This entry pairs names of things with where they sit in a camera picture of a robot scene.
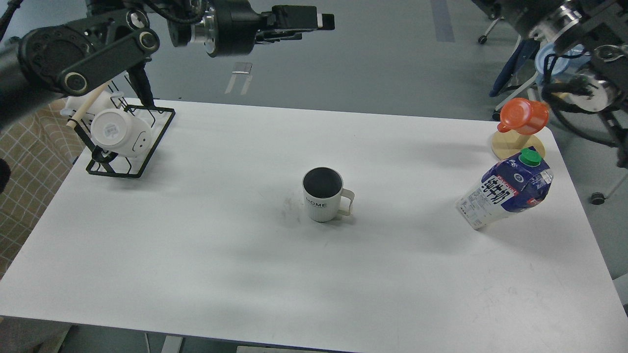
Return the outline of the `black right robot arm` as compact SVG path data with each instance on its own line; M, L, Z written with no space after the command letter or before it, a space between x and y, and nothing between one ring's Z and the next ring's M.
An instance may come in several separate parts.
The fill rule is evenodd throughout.
M574 134L617 150L627 167L627 128L614 112L627 111L627 2L625 0L476 0L485 14L502 18L523 39L543 40L541 98ZM608 138L594 138L562 113L597 115Z

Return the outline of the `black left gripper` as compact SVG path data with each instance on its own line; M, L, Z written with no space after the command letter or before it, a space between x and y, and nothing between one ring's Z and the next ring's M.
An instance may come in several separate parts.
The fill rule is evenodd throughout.
M264 30L265 40L281 41L336 29L335 16L319 13L315 6L273 6L256 13L248 0L209 0L206 18L210 22L205 47L211 58L250 54L258 32Z

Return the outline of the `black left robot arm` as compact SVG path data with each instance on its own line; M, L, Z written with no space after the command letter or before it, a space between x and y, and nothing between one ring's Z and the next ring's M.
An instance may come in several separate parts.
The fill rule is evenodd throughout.
M39 27L1 49L1 129L57 99L81 97L126 72L142 106L155 110L144 69L160 47L147 10L167 21L171 43L203 43L211 57L331 31L333 14L276 5L256 13L247 0L88 0L87 16Z

